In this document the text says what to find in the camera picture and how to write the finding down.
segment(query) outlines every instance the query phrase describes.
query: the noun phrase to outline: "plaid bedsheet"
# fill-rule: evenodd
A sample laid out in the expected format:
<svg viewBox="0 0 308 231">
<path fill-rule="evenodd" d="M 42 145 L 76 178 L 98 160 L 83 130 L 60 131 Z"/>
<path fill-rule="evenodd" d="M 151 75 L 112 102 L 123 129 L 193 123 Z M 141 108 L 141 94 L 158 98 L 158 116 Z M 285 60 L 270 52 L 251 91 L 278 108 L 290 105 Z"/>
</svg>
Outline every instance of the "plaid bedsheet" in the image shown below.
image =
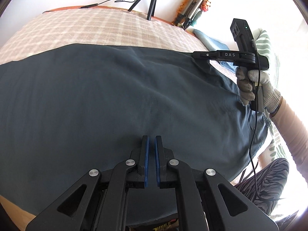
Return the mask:
<svg viewBox="0 0 308 231">
<path fill-rule="evenodd" d="M 17 61 L 72 43 L 126 45 L 179 52 L 207 51 L 183 29 L 139 12 L 109 8 L 45 12 L 10 38 L 0 49 L 0 64 Z M 235 81 L 235 75 L 218 62 L 211 64 Z"/>
</svg>

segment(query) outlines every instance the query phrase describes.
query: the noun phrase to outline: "glove cuff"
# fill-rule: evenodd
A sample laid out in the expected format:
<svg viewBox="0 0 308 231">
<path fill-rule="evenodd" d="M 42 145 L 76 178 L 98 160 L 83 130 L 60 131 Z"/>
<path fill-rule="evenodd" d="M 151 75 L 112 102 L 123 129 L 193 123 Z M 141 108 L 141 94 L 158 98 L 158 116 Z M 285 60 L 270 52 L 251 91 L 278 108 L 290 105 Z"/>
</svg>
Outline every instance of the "glove cuff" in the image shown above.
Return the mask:
<svg viewBox="0 0 308 231">
<path fill-rule="evenodd" d="M 280 99 L 281 93 L 277 89 L 274 89 L 273 93 L 267 98 L 266 102 L 266 109 L 269 113 L 275 112 L 275 110 L 278 108 Z"/>
</svg>

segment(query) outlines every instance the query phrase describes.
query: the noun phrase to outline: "gloved hand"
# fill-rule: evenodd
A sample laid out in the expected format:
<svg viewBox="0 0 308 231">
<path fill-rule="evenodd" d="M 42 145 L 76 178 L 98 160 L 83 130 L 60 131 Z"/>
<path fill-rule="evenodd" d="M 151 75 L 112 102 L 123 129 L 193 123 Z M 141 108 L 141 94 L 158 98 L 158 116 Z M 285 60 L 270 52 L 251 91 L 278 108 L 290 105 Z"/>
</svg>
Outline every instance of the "gloved hand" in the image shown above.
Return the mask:
<svg viewBox="0 0 308 231">
<path fill-rule="evenodd" d="M 244 106 L 248 105 L 249 101 L 254 100 L 254 93 L 252 92 L 252 85 L 248 79 L 245 79 L 244 72 L 237 67 L 235 71 L 237 77 L 238 88 L 240 89 L 240 97 Z M 253 82 L 258 82 L 259 71 L 250 70 L 248 71 L 248 77 Z M 263 87 L 263 103 L 264 107 L 269 113 L 275 112 L 278 108 L 279 102 L 281 100 L 280 92 L 272 86 L 270 83 L 269 75 L 261 71 L 260 75 L 260 85 Z"/>
</svg>

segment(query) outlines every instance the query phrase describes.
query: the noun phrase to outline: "folded blue cloth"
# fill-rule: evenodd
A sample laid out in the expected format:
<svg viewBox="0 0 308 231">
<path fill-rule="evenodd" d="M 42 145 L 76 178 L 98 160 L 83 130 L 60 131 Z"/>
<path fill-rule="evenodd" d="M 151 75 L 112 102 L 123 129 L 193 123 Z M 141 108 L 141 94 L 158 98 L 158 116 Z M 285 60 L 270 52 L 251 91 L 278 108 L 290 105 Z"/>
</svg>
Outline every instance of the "folded blue cloth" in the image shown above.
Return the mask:
<svg viewBox="0 0 308 231">
<path fill-rule="evenodd" d="M 217 40 L 214 40 L 213 38 L 207 36 L 200 30 L 194 29 L 193 33 L 203 43 L 203 45 L 207 47 L 209 51 L 230 50 L 226 44 L 223 44 Z M 235 73 L 235 69 L 237 66 L 233 66 L 233 62 L 228 62 L 228 61 L 218 61 L 218 62 L 220 63 L 221 66 Z"/>
</svg>

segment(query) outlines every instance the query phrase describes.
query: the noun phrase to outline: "triangular cutout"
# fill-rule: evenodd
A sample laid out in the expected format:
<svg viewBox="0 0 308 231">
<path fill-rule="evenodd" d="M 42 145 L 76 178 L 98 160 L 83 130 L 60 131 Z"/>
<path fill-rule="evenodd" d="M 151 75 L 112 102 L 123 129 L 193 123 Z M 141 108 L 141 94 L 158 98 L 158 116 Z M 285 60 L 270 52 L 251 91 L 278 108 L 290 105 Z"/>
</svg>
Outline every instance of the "triangular cutout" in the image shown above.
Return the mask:
<svg viewBox="0 0 308 231">
<path fill-rule="evenodd" d="M 218 189 L 222 198 L 224 199 L 224 203 L 226 204 L 229 214 L 232 217 L 248 210 L 246 204 L 244 204 L 244 202 L 242 202 L 235 194 L 227 189 L 225 185 L 219 184 Z"/>
<path fill-rule="evenodd" d="M 74 193 L 72 193 L 58 208 L 57 211 L 73 217 L 81 202 L 82 196 L 86 191 L 87 185 L 82 184 Z"/>
</svg>

